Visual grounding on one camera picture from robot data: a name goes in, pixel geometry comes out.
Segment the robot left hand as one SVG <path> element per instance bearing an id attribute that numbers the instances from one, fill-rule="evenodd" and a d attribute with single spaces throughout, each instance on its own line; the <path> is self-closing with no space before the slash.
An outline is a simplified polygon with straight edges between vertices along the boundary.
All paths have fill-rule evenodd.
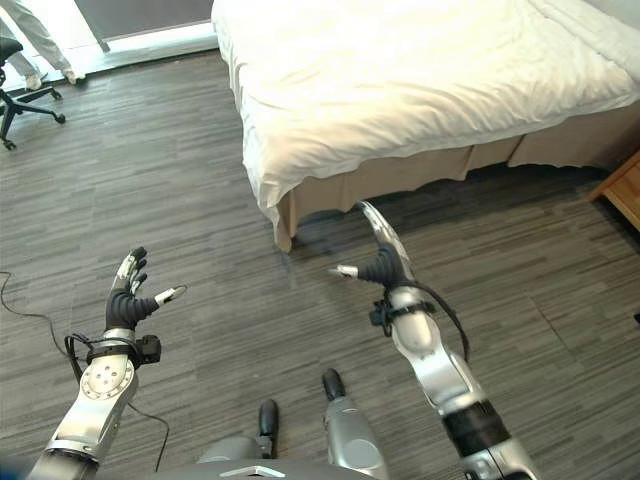
<path id="1" fill-rule="evenodd" d="M 146 263 L 147 250 L 142 246 L 130 250 L 120 263 L 106 301 L 106 330 L 134 331 L 140 321 L 187 291 L 186 285 L 178 285 L 152 297 L 138 298 L 137 291 L 147 278 Z"/>

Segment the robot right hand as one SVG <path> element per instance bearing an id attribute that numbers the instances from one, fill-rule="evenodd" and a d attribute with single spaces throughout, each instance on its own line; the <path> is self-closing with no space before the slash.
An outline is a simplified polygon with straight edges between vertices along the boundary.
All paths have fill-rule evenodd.
<path id="1" fill-rule="evenodd" d="M 370 202 L 358 201 L 357 207 L 373 231 L 377 254 L 368 262 L 359 265 L 339 264 L 328 272 L 338 277 L 376 283 L 386 289 L 397 288 L 405 282 L 415 282 L 409 256 L 392 225 Z"/>

